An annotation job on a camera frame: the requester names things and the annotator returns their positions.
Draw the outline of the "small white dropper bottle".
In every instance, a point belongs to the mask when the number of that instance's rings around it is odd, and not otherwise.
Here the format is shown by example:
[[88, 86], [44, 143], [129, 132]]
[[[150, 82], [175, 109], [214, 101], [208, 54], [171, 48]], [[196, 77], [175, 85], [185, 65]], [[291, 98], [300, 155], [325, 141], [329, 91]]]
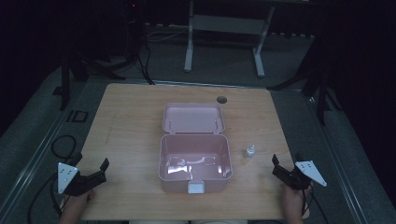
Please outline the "small white dropper bottle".
[[250, 161], [252, 159], [252, 157], [254, 156], [254, 154], [255, 154], [255, 146], [251, 145], [250, 147], [248, 147], [245, 150], [244, 155], [243, 155], [243, 160]]

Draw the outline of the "white metal desk frame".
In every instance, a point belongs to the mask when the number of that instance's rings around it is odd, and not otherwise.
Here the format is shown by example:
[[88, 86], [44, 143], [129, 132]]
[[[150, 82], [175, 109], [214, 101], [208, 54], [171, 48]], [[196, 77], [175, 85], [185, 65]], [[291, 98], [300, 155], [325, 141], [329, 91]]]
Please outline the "white metal desk frame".
[[193, 31], [223, 32], [244, 35], [257, 35], [259, 43], [252, 49], [253, 59], [256, 67], [257, 77], [264, 77], [262, 63], [262, 47], [267, 37], [270, 23], [275, 12], [274, 7], [269, 7], [264, 20], [239, 19], [221, 16], [209, 16], [196, 14], [194, 12], [194, 0], [189, 1], [189, 24], [188, 44], [184, 62], [184, 71], [189, 73], [192, 69], [193, 60]]

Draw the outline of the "black tripod stand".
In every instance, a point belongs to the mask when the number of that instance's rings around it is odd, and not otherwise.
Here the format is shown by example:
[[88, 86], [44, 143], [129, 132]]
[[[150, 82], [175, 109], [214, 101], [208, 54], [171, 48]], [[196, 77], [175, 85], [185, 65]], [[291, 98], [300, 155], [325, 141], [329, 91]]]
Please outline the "black tripod stand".
[[321, 125], [325, 124], [324, 111], [326, 105], [327, 89], [331, 74], [338, 61], [338, 51], [323, 37], [317, 36], [303, 61], [299, 65], [296, 74], [275, 86], [268, 87], [269, 91], [280, 91], [288, 86], [306, 80], [301, 93], [305, 97], [312, 97], [318, 91], [316, 116]]
[[61, 58], [61, 85], [56, 87], [53, 94], [61, 96], [60, 110], [66, 109], [70, 96], [70, 75], [73, 75], [77, 81], [85, 82], [88, 80], [86, 67], [90, 66], [100, 75], [113, 79], [124, 80], [124, 77], [116, 75], [109, 68], [90, 59], [88, 56], [75, 50], [67, 51]]

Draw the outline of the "person's right hand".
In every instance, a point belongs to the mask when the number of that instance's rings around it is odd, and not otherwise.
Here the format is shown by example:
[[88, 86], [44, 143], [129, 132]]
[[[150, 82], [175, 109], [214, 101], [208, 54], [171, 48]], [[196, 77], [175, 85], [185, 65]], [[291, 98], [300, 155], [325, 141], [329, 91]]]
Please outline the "person's right hand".
[[282, 196], [282, 210], [284, 215], [285, 207], [299, 207], [302, 209], [302, 215], [304, 211], [304, 197], [310, 192], [311, 187], [305, 190], [294, 190], [291, 187], [283, 186]]

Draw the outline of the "black floor frame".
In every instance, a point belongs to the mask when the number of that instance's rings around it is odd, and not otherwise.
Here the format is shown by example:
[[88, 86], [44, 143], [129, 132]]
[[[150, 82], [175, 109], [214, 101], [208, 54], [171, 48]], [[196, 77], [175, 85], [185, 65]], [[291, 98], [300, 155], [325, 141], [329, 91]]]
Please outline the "black floor frame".
[[88, 119], [89, 113], [86, 111], [72, 110], [69, 112], [66, 119], [67, 122], [85, 122]]

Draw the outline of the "person's left hand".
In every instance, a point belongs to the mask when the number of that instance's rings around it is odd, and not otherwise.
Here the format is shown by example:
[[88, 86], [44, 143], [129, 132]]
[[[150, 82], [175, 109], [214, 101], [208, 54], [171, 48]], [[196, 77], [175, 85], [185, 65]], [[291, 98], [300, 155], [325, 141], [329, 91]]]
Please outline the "person's left hand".
[[87, 192], [78, 195], [65, 197], [64, 211], [84, 210], [88, 201], [94, 198], [94, 190], [90, 189]]

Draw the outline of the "pink plastic storage box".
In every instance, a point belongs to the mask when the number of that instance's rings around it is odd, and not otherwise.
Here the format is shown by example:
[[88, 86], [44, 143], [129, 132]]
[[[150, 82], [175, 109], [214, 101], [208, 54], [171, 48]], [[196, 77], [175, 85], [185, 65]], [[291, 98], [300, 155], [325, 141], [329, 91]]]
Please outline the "pink plastic storage box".
[[167, 104], [158, 171], [163, 190], [189, 194], [223, 191], [233, 174], [224, 130], [218, 104]]

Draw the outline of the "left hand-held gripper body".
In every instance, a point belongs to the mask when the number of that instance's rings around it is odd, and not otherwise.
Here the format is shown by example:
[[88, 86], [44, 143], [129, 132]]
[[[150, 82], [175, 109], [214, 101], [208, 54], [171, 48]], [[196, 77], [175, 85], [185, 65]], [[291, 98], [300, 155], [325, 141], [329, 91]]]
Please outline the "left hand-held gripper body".
[[67, 194], [71, 196], [78, 196], [90, 189], [95, 188], [92, 182], [95, 173], [85, 176], [81, 175], [77, 167], [66, 163], [58, 163], [58, 193]]

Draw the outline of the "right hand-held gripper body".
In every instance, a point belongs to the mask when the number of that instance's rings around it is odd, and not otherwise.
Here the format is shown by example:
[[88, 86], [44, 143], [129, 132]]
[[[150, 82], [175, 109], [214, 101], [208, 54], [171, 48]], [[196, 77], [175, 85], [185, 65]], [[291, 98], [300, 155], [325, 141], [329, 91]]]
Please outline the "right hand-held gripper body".
[[283, 182], [294, 190], [308, 189], [311, 182], [314, 181], [322, 187], [327, 186], [326, 180], [321, 175], [313, 161], [297, 161], [294, 168], [287, 171]]

